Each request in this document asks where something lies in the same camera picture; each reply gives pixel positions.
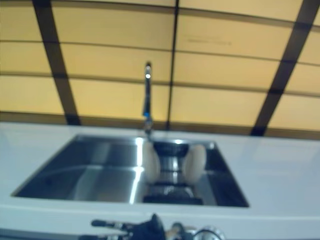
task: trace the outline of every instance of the backsplash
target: backsplash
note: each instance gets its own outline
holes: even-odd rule
[[[0,2],[0,121],[320,139],[307,0]]]

